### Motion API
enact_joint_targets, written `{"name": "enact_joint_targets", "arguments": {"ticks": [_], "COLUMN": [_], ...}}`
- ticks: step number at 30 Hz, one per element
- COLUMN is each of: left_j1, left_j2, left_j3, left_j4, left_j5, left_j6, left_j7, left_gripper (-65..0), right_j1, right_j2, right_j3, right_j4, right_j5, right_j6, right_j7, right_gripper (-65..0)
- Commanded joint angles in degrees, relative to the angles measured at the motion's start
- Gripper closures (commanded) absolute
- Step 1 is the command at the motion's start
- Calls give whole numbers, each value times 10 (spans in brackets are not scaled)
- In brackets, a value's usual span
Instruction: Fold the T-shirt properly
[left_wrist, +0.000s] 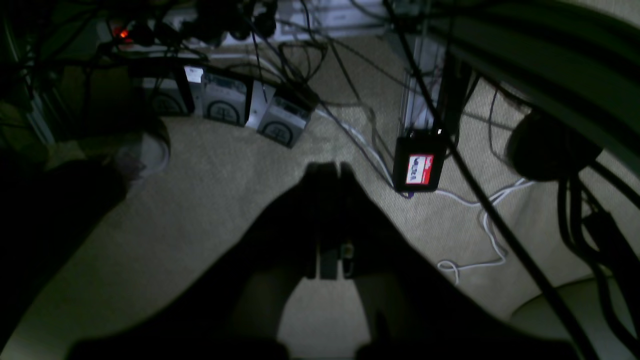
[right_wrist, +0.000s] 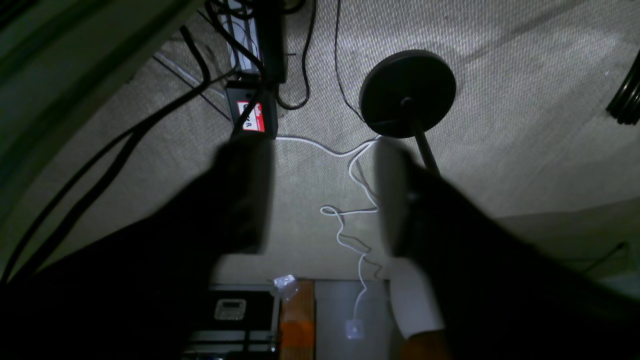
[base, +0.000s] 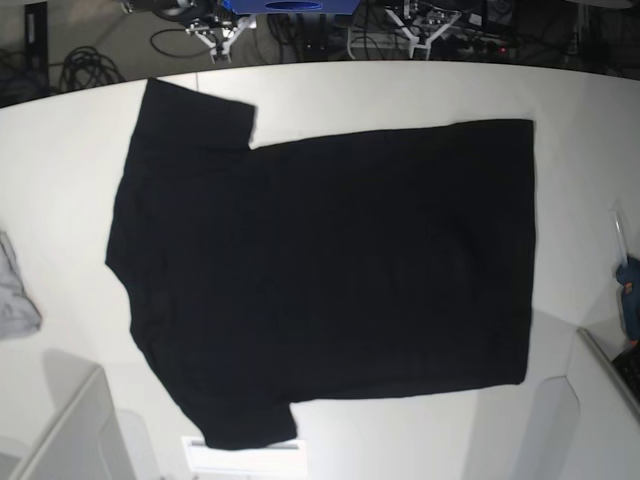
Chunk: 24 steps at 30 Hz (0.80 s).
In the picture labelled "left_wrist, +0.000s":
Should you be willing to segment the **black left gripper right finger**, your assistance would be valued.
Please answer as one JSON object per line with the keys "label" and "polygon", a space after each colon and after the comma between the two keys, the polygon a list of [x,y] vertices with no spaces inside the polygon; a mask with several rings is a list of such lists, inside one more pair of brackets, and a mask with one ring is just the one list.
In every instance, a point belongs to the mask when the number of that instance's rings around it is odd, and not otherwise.
{"label": "black left gripper right finger", "polygon": [[371,340],[357,360],[577,360],[567,341],[516,330],[455,288],[369,198],[346,162],[348,266]]}

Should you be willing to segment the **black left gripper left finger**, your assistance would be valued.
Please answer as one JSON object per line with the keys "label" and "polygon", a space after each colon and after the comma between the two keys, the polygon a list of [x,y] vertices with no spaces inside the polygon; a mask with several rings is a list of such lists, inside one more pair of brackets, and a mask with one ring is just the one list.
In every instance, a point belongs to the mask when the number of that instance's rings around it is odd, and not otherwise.
{"label": "black left gripper left finger", "polygon": [[313,208],[330,164],[311,162],[242,239],[169,305],[126,330],[85,339],[72,360],[287,360],[277,335],[316,251]]}

